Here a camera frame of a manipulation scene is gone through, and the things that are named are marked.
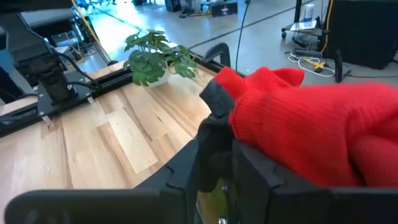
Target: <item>potted plant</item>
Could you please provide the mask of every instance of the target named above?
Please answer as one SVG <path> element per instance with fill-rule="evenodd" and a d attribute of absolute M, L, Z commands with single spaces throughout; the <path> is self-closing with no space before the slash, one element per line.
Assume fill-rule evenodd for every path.
<path fill-rule="evenodd" d="M 163 31 L 148 30 L 148 34 L 139 37 L 130 35 L 126 39 L 124 51 L 133 47 L 124 69 L 133 72 L 132 80 L 136 85 L 155 87 L 168 82 L 169 77 L 178 74 L 185 78 L 194 78 L 192 68 L 196 67 L 188 49 L 182 45 L 170 47 Z"/>

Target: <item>red knit fabric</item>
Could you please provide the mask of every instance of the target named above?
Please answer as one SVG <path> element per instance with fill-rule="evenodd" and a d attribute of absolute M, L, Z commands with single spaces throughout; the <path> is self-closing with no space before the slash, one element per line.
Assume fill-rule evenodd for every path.
<path fill-rule="evenodd" d="M 236 105 L 235 136 L 321 186 L 398 187 L 398 90 L 383 84 L 299 86 L 294 68 L 215 80 Z"/>

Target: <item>black bracket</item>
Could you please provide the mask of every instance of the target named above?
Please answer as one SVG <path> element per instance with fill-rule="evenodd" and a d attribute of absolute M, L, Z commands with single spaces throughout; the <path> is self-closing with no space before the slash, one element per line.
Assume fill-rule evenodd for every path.
<path fill-rule="evenodd" d="M 203 62 L 208 63 L 215 57 L 220 56 L 220 63 L 231 67 L 231 58 L 229 57 L 229 47 L 226 43 L 219 43 L 212 46 L 203 56 Z"/>

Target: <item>black metal frame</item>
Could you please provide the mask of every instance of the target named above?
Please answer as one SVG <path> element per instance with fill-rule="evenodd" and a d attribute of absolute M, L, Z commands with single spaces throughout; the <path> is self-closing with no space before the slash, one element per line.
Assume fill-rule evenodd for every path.
<path fill-rule="evenodd" d="M 219 72 L 224 67 L 224 65 L 213 61 L 215 57 L 220 56 L 222 62 L 226 63 L 227 65 L 230 64 L 229 49 L 226 44 L 218 44 L 212 47 L 211 50 L 209 50 L 209 52 L 205 54 L 204 57 L 199 56 L 195 53 L 192 53 L 192 55 L 196 56 L 196 63 L 216 73 Z M 109 75 L 100 77 L 96 79 L 96 81 L 102 86 L 102 88 L 97 90 L 91 90 L 91 96 L 93 98 L 97 98 L 124 85 L 130 84 L 132 83 L 132 76 L 132 72 L 120 69 L 118 71 L 110 73 Z M 55 111 L 52 111 L 51 113 L 46 114 L 46 116 L 51 118 L 56 114 L 60 114 L 83 103 L 87 103 L 86 98 L 75 100 L 68 106 L 64 106 Z M 40 122 L 42 120 L 42 117 L 38 116 L 37 105 L 37 103 L 34 103 L 32 105 L 26 106 L 19 110 L 15 110 L 0 117 L 0 138 L 16 132 L 22 128 L 26 128 L 32 124 Z"/>

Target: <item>black box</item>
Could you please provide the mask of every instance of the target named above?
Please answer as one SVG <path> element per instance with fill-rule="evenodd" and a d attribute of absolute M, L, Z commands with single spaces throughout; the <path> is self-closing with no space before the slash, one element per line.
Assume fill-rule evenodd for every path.
<path fill-rule="evenodd" d="M 220 1 L 211 5 L 211 15 L 213 17 L 227 16 L 238 13 L 238 3 L 232 1 Z"/>

